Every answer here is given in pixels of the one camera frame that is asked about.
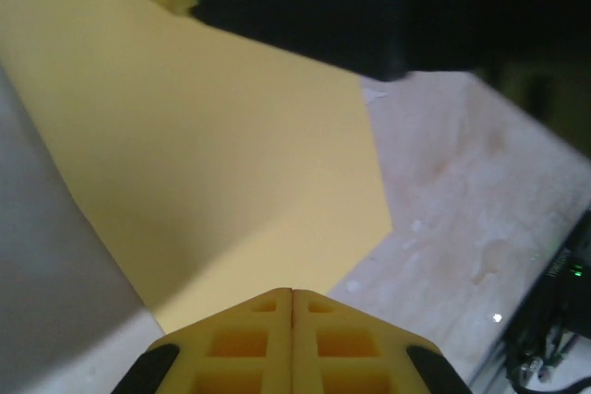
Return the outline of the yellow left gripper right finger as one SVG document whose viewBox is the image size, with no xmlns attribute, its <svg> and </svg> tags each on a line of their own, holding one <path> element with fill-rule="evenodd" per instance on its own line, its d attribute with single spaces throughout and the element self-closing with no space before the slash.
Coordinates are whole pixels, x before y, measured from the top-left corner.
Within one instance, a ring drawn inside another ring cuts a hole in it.
<svg viewBox="0 0 591 394">
<path fill-rule="evenodd" d="M 468 393 L 421 336 L 321 294 L 294 291 L 295 393 Z"/>
</svg>

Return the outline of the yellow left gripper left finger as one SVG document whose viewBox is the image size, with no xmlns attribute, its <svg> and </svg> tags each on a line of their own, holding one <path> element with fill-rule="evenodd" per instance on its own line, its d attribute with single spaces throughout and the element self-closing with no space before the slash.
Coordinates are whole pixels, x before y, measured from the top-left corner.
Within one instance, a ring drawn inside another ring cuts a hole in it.
<svg viewBox="0 0 591 394">
<path fill-rule="evenodd" d="M 289 393 L 293 291 L 268 291 L 188 325 L 140 355 L 114 393 Z"/>
</svg>

